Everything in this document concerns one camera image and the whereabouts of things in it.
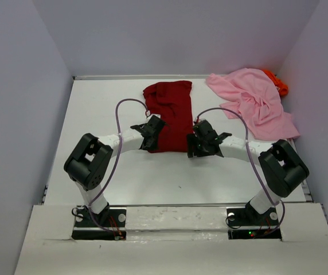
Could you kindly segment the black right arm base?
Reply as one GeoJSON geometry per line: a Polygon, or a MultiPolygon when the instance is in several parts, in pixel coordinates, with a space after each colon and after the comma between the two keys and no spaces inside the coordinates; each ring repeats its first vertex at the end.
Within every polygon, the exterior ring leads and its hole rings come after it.
{"type": "Polygon", "coordinates": [[[279,218],[274,207],[264,214],[256,213],[255,217],[247,216],[245,207],[227,208],[225,223],[230,240],[282,239],[280,229],[276,229],[279,218]]]}

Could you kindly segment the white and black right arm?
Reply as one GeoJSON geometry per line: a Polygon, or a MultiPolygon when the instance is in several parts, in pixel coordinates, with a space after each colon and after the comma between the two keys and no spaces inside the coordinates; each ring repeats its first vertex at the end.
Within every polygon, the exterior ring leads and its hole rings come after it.
{"type": "Polygon", "coordinates": [[[193,126],[186,137],[188,157],[219,156],[249,162],[253,170],[261,169],[256,177],[260,191],[243,207],[234,211],[229,227],[259,226],[274,212],[277,204],[288,197],[310,175],[309,169],[283,139],[274,143],[250,142],[231,133],[218,134],[207,120],[193,126]]]}

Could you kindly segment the white cardboard front cover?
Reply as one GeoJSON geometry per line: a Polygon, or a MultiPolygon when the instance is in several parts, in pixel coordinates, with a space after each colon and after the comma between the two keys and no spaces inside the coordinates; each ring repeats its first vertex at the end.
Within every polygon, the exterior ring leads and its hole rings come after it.
{"type": "Polygon", "coordinates": [[[34,206],[15,272],[328,274],[320,205],[286,212],[280,239],[229,239],[224,207],[128,207],[124,241],[88,241],[72,238],[72,206],[34,206]]]}

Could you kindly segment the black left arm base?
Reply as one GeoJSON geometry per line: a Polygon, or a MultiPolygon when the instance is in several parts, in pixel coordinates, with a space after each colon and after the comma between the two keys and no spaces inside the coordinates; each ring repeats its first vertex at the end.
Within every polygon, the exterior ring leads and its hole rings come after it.
{"type": "Polygon", "coordinates": [[[86,241],[121,241],[126,239],[126,216],[127,209],[113,207],[109,210],[107,218],[98,226],[84,206],[74,207],[71,210],[74,217],[72,238],[86,241]]]}

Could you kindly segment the pink t shirt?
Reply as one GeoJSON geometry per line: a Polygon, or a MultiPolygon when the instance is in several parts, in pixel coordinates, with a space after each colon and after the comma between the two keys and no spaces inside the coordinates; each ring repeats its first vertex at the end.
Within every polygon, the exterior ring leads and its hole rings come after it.
{"type": "Polygon", "coordinates": [[[292,115],[285,112],[279,92],[260,69],[244,68],[228,75],[211,74],[207,86],[226,102],[220,107],[229,119],[241,116],[257,140],[273,141],[300,137],[292,115]]]}

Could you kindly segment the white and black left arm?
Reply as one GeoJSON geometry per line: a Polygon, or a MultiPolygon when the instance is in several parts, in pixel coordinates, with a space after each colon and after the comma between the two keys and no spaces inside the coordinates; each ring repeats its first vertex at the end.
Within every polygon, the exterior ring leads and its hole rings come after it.
{"type": "Polygon", "coordinates": [[[133,125],[117,134],[96,137],[86,133],[64,163],[64,171],[76,183],[84,200],[87,218],[94,225],[103,227],[109,216],[110,205],[104,197],[101,182],[111,158],[115,158],[115,171],[121,154],[129,151],[158,149],[159,134],[166,123],[160,115],[150,115],[145,123],[133,125]]]}

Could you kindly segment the dark red t shirt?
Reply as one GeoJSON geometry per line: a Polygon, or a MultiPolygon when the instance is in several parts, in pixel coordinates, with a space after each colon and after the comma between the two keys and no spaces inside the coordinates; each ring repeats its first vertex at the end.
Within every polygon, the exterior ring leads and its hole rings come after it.
{"type": "Polygon", "coordinates": [[[166,123],[153,153],[188,151],[186,138],[193,132],[191,90],[192,82],[186,80],[159,82],[143,90],[149,111],[166,123]]]}

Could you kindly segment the white back table rail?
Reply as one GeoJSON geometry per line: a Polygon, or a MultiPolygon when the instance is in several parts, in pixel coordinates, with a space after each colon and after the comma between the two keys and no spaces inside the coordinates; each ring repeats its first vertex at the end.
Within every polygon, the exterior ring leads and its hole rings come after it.
{"type": "Polygon", "coordinates": [[[184,80],[184,79],[205,79],[207,74],[132,74],[132,75],[85,75],[85,76],[73,76],[75,81],[86,80],[184,80]]]}

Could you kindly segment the orange cloth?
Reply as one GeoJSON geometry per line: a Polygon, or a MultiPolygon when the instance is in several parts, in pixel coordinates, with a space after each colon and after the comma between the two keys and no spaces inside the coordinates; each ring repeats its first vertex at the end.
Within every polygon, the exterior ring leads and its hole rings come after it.
{"type": "Polygon", "coordinates": [[[266,69],[262,69],[261,71],[270,79],[270,81],[266,81],[263,84],[263,90],[268,94],[268,97],[275,96],[275,91],[278,91],[281,99],[288,95],[288,85],[278,78],[276,74],[266,69]]]}

